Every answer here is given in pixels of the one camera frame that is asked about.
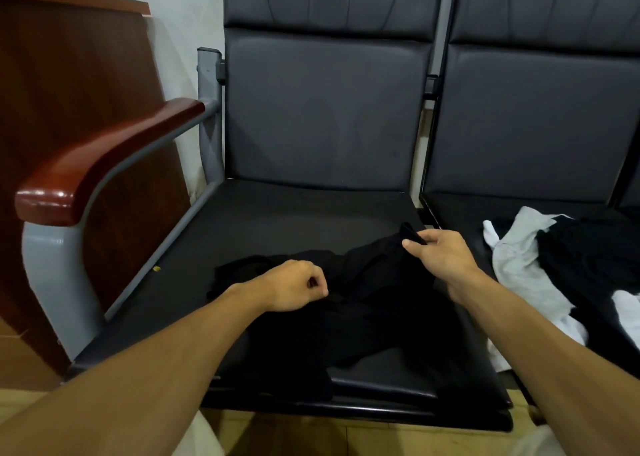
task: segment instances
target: tile floor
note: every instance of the tile floor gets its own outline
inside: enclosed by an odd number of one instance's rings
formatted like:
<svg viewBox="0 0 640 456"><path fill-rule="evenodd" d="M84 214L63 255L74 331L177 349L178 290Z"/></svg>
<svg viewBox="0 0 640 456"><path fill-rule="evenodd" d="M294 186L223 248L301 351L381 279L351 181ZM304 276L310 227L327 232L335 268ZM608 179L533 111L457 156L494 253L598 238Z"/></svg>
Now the tile floor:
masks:
<svg viewBox="0 0 640 456"><path fill-rule="evenodd" d="M42 392L0 389L0 423ZM534 429L521 392L509 390L509 434L203 409L228 456L505 456Z"/></svg>

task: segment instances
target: wall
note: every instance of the wall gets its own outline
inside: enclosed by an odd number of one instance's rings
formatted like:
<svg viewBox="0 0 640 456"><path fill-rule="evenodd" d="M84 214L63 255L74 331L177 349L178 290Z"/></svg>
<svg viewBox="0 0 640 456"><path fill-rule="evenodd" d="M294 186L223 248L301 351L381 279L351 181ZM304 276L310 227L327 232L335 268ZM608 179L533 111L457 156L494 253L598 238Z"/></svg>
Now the wall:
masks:
<svg viewBox="0 0 640 456"><path fill-rule="evenodd" d="M196 49L218 48L224 53L222 0L142 0L149 3L148 32L166 99L198 97ZM176 143L184 179L193 202L205 186L197 127Z"/></svg>

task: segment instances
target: black garment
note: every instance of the black garment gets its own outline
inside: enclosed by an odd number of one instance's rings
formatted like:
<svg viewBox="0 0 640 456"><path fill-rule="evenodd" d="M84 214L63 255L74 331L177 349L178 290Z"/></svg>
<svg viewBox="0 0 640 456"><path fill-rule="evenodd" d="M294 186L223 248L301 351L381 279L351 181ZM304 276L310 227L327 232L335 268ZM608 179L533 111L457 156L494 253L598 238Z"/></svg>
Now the black garment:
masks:
<svg viewBox="0 0 640 456"><path fill-rule="evenodd" d="M265 313L252 323L248 362L236 374L241 383L293 400L328 400L333 394L328 367L398 345L410 366L433 378L425 357L435 356L424 347L425 337L438 336L440 323L455 314L449 299L431 292L433 276L402 248L404 238L424 243L403 224L399 233L344 256L309 250L218 267L209 299L287 259L322 267L329 287L323 300L291 313ZM446 345L443 341L436 350L444 353Z"/></svg>
<svg viewBox="0 0 640 456"><path fill-rule="evenodd" d="M556 218L538 233L538 261L575 306L587 346L640 378L640 350L620 325L612 295L640 291L640 225L628 220Z"/></svg>

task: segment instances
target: glossy red-brown armrest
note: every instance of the glossy red-brown armrest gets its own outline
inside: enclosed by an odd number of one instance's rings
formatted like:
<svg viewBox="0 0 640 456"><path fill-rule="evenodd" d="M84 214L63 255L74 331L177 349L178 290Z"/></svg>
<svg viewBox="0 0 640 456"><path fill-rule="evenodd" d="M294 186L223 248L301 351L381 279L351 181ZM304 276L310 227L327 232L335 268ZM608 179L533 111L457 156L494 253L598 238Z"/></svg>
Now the glossy red-brown armrest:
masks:
<svg viewBox="0 0 640 456"><path fill-rule="evenodd" d="M41 225L76 225L95 187L111 169L204 112L200 101L172 99L145 116L64 148L20 185L15 194L18 217Z"/></svg>

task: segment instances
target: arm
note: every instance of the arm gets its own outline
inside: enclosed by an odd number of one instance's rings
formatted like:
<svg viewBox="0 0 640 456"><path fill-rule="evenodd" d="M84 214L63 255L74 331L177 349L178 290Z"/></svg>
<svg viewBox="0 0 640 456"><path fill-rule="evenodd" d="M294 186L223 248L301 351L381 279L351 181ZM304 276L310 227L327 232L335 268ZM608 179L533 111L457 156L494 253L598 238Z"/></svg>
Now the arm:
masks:
<svg viewBox="0 0 640 456"><path fill-rule="evenodd" d="M308 261L235 284L5 422L3 454L170 455L247 326L265 311L292 311L327 293L322 270Z"/></svg>
<svg viewBox="0 0 640 456"><path fill-rule="evenodd" d="M582 347L484 274L457 232L426 230L404 248L443 279L531 392L568 455L640 448L640 380Z"/></svg>

